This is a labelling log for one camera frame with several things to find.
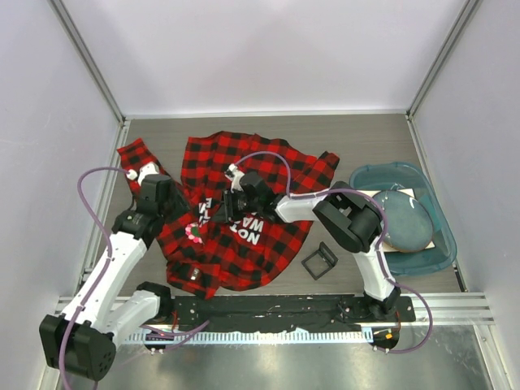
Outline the pink white flower brooch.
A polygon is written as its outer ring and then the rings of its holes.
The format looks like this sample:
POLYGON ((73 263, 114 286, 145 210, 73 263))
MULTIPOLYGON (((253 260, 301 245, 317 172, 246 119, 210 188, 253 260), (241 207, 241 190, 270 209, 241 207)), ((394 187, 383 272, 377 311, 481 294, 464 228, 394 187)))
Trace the pink white flower brooch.
POLYGON ((185 228, 185 235, 189 240, 194 242, 195 244, 202 244, 202 235, 200 233, 199 225, 197 223, 191 223, 185 228))

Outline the red black plaid shirt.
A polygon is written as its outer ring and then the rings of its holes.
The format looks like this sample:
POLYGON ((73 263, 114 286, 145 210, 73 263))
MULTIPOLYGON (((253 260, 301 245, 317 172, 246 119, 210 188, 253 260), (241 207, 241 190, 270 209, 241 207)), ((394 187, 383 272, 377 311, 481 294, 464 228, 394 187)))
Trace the red black plaid shirt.
POLYGON ((189 212, 165 223, 157 242, 166 259, 166 280, 202 299, 219 288, 245 291, 269 284, 297 256, 310 233, 309 221, 272 223, 247 214, 234 223, 215 223, 223 191, 230 181, 224 172, 232 163, 244 172, 258 173, 275 193, 312 193, 330 187, 339 157, 324 151, 303 154, 284 139, 258 134, 217 132, 191 136, 185 147, 177 188, 189 212), (185 235, 199 225, 202 244, 185 235))

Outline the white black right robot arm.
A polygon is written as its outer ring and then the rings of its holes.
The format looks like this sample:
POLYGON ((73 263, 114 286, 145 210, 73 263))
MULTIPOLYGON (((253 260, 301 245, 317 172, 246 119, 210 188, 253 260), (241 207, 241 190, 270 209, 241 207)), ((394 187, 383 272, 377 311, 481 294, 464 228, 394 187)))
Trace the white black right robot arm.
POLYGON ((383 216, 365 193, 344 181, 314 193, 274 193, 255 172, 244 173, 235 165, 225 171, 231 188, 212 220, 232 223, 253 213, 272 223, 320 222, 335 242, 353 254, 363 280, 368 314, 384 321, 396 312, 401 290, 390 277, 379 238, 383 216))

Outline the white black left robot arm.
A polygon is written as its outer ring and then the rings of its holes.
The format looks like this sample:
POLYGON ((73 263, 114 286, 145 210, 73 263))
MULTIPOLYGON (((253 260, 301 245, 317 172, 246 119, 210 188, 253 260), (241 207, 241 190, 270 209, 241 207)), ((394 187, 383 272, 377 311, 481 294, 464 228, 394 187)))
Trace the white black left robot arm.
POLYGON ((78 293, 59 314, 41 321, 46 364, 61 373, 100 381, 128 336, 149 320, 163 324, 172 316, 170 289, 152 282, 139 284, 125 303, 113 306, 164 224, 189 209, 172 178, 158 173, 144 176, 134 202, 103 233, 106 249, 78 293))

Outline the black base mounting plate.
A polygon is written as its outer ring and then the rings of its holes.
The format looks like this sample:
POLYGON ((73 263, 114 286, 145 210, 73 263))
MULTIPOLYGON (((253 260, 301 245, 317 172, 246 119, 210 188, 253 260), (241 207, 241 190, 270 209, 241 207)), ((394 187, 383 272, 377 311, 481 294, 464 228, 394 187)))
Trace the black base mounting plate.
POLYGON ((145 323, 168 331, 187 332, 204 322, 206 332, 278 333, 298 328, 308 332, 350 332, 363 323, 412 323, 416 320, 410 297, 397 299, 391 314, 374 314, 374 303, 362 296, 345 295, 256 295, 217 296, 202 300, 191 296, 171 299, 161 317, 145 323))

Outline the teal plastic bin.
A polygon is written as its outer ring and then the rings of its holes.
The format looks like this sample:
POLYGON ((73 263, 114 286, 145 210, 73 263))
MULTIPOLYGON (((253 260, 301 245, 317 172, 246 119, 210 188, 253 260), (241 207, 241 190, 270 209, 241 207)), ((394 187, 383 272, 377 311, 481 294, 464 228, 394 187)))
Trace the teal plastic bin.
POLYGON ((407 162, 365 165, 349 185, 370 193, 388 217, 383 250, 393 275, 428 275, 453 264, 456 242, 420 168, 407 162))

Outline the small black square frame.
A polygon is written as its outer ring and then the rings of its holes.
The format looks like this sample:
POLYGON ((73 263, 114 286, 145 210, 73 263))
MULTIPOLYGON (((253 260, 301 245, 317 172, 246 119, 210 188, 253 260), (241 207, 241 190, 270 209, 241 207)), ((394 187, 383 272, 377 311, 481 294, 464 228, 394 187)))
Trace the small black square frame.
POLYGON ((338 257, 329 246, 321 241, 318 248, 301 261, 302 266, 313 280, 319 280, 338 263, 338 257))

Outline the aluminium front rail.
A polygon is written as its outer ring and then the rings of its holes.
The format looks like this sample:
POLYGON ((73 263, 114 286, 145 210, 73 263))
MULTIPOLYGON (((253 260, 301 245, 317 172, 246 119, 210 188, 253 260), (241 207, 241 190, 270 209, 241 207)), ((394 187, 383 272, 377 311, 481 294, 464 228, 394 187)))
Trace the aluminium front rail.
POLYGON ((361 327, 492 324, 487 298, 478 292, 403 294, 391 314, 373 314, 365 297, 353 294, 193 296, 159 302, 149 323, 174 323, 182 332, 205 323, 208 332, 343 332, 361 327))

